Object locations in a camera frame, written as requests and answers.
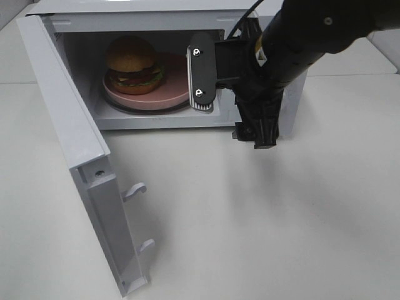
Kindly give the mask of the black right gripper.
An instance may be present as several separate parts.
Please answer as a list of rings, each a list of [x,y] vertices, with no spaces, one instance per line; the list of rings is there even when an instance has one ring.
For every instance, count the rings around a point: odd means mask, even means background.
[[[238,37],[216,43],[206,32],[192,36],[186,53],[189,103],[197,111],[212,112],[216,88],[231,90],[241,118],[232,137],[252,141],[255,149],[269,149],[279,137],[283,89],[269,93],[270,81],[258,69],[259,21],[247,18],[239,29]]]

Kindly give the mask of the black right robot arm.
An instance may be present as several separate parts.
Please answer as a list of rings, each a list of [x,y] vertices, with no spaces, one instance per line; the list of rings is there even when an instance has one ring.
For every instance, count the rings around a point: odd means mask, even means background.
[[[229,89],[241,120],[234,137],[268,149],[279,137],[284,89],[325,54],[399,27],[398,1],[284,1],[265,29],[245,12],[227,38],[195,34],[187,48],[189,103],[208,111]]]

